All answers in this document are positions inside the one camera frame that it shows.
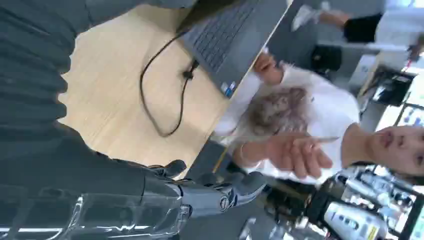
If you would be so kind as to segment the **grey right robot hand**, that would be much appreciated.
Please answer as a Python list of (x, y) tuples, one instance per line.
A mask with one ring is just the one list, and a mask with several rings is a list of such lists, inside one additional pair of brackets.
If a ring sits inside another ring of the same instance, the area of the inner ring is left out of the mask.
[(164, 167), (112, 159), (64, 125), (0, 128), (3, 240), (171, 240), (191, 218), (254, 200), (260, 173), (173, 180)]

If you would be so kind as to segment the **person's left hand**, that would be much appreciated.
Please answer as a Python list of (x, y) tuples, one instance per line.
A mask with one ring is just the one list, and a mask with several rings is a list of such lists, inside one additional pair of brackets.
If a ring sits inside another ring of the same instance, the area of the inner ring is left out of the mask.
[(322, 169), (333, 165), (321, 146), (335, 140), (334, 137), (313, 137), (304, 133), (275, 135), (264, 142), (265, 156), (277, 169), (291, 171), (299, 179), (307, 176), (317, 179)]

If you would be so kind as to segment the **person's right hand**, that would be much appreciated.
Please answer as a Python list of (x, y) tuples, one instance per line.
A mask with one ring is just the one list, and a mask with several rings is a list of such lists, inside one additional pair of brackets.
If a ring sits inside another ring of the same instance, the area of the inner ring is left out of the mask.
[(283, 66), (277, 64), (274, 56), (267, 52), (261, 52), (258, 55), (253, 64), (253, 70), (268, 85), (278, 85), (284, 77)]

